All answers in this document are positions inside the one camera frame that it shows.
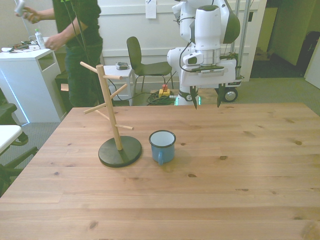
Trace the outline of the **person's left hand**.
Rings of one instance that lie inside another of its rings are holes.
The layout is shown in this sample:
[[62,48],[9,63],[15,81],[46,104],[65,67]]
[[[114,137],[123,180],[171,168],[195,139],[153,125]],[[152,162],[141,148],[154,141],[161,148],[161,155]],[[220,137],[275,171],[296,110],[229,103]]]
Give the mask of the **person's left hand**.
[[64,34],[61,32],[53,36],[50,36],[45,42],[45,47],[52,51],[56,51],[65,44],[66,44],[66,38]]

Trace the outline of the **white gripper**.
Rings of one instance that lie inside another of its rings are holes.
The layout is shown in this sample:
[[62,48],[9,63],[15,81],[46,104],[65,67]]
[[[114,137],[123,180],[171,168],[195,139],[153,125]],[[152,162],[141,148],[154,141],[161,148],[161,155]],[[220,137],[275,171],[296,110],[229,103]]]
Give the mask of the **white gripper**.
[[219,108],[224,99],[226,83],[232,83],[236,80],[237,61],[235,59],[223,59],[218,63],[218,66],[223,68],[216,70],[202,70],[198,72],[188,72],[191,71],[192,68],[195,68],[195,66],[183,66],[188,71],[181,70],[180,85],[189,87],[191,99],[195,109],[197,109],[198,105],[198,89],[196,86],[211,86],[219,84],[217,89],[217,107]]

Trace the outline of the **person's right hand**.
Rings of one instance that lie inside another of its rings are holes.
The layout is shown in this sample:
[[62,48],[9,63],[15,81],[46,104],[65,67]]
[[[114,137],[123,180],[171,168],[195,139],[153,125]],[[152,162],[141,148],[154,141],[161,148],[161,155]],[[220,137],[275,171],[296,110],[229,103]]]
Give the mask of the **person's right hand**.
[[14,12],[17,17],[21,17],[22,19],[29,21],[31,24],[36,24],[41,20],[38,12],[30,7],[17,6]]

